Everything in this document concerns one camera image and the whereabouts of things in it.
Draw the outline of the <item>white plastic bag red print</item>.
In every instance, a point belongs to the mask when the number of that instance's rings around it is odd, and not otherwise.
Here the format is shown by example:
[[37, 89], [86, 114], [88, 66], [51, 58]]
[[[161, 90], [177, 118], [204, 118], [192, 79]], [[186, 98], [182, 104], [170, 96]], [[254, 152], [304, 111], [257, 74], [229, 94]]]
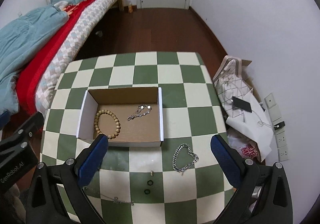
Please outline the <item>white plastic bag red print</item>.
[[235, 149], [242, 158], [249, 158], [260, 162], [260, 152], [257, 148], [257, 144], [251, 139], [237, 131], [227, 132], [227, 138], [229, 146], [232, 149]]

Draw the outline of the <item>green white checkered tablecloth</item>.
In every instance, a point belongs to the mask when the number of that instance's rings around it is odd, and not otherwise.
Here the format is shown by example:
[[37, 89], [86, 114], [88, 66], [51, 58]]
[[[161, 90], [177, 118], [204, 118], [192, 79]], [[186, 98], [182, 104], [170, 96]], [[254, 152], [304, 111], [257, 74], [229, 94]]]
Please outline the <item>green white checkered tablecloth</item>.
[[159, 86], [164, 142], [110, 148], [85, 192], [106, 223], [212, 223], [233, 194], [210, 149], [226, 136], [219, 101], [194, 52], [112, 54], [70, 63], [47, 111], [40, 159], [63, 164], [88, 143], [76, 137], [88, 89]]

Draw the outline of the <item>black smartphone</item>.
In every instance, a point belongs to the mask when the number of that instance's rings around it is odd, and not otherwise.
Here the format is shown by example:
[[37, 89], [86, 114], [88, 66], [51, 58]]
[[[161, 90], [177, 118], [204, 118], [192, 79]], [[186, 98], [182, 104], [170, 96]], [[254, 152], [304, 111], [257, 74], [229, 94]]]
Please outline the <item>black smartphone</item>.
[[237, 98], [237, 97], [232, 97], [232, 106], [233, 109], [240, 109], [240, 110], [244, 110], [246, 112], [252, 113], [252, 108], [249, 102]]

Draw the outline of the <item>white cardboard box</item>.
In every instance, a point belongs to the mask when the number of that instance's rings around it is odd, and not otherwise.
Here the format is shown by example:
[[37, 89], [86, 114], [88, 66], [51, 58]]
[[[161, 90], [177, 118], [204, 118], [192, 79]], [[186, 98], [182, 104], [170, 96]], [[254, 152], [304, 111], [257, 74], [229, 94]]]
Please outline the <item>white cardboard box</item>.
[[82, 100], [76, 137], [92, 141], [97, 128], [111, 136], [113, 147], [160, 147], [164, 141], [161, 87], [89, 89]]

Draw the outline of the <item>black charger plug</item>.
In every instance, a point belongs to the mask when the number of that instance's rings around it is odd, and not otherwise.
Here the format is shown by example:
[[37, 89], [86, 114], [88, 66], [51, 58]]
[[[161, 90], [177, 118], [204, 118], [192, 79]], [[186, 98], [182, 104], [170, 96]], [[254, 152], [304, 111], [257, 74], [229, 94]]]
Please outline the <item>black charger plug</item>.
[[276, 123], [273, 127], [274, 127], [274, 130], [279, 130], [279, 129], [283, 128], [284, 126], [285, 126], [285, 122], [281, 121], [279, 123]]

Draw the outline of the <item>red bed sheet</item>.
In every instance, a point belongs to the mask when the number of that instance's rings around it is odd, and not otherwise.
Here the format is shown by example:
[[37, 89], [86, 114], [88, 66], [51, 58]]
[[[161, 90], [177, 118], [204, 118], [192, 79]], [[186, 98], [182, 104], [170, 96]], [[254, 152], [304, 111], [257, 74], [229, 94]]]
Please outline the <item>red bed sheet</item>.
[[34, 58], [23, 67], [18, 75], [15, 87], [20, 112], [31, 116], [37, 111], [36, 91], [42, 76], [79, 20], [81, 13], [93, 2], [95, 0], [84, 0], [76, 5], [67, 6], [66, 9], [70, 14], [68, 21], [35, 54]]

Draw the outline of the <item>teal blue duvet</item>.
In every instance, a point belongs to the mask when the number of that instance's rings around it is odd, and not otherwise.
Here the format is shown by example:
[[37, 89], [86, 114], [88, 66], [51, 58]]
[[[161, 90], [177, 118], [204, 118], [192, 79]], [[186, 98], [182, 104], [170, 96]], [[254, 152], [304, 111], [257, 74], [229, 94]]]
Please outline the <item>teal blue duvet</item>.
[[31, 10], [1, 28], [1, 113], [18, 113], [16, 78], [54, 34], [70, 21], [62, 4], [84, 0], [50, 0], [51, 4]]

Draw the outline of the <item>checkered patterned mattress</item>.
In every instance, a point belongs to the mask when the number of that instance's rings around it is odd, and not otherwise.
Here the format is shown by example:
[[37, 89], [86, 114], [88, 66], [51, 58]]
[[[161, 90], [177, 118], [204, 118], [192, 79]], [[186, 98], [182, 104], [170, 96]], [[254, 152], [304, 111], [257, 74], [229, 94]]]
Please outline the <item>checkered patterned mattress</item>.
[[53, 98], [53, 92], [60, 75], [78, 54], [80, 48], [102, 19], [105, 13], [118, 0], [94, 0], [80, 12], [70, 32], [64, 38], [57, 53], [44, 71], [35, 91], [36, 110], [43, 115], [47, 113]]

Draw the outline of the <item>orange bottle on floor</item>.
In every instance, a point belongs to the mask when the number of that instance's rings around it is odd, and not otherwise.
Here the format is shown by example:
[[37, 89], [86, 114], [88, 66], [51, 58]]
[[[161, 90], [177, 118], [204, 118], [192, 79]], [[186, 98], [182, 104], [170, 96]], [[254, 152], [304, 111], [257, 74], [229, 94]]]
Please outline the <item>orange bottle on floor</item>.
[[132, 3], [131, 2], [129, 2], [129, 4], [128, 4], [128, 12], [129, 13], [133, 12], [133, 7], [132, 7]]

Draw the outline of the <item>wall power sockets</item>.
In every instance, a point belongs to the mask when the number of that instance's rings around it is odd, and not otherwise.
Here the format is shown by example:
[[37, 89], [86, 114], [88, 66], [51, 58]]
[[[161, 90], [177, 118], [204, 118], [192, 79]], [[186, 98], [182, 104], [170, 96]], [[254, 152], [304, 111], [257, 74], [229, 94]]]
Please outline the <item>wall power sockets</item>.
[[269, 119], [271, 121], [274, 138], [277, 146], [277, 155], [280, 162], [289, 160], [289, 149], [285, 135], [285, 121], [282, 118], [279, 105], [276, 103], [273, 93], [264, 98]]

